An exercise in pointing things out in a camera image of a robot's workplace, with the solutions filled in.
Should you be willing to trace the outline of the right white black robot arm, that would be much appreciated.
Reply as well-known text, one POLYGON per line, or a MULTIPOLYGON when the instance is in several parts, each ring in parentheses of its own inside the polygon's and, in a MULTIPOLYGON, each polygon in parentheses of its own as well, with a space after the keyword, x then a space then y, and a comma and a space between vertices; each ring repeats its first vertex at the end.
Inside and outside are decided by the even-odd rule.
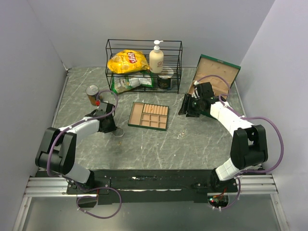
POLYGON ((216 119, 232 136, 229 159, 213 169, 210 175, 211 188, 220 192, 242 170, 267 161, 266 130, 234 112, 224 96, 215 96, 210 82, 195 83, 193 88, 192 94, 184 95, 178 114, 186 117, 205 115, 216 119))

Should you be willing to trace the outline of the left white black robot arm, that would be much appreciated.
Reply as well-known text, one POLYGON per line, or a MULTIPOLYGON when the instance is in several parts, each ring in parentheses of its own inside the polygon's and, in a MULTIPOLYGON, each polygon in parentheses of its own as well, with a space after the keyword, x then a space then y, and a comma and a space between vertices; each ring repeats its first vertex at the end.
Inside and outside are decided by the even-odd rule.
POLYGON ((91 134, 116 131, 113 118, 115 107, 111 103, 101 102, 97 109, 72 125, 47 128, 35 159, 36 166, 72 180, 83 193, 91 193, 95 189, 94 172, 75 161, 76 146, 91 134))

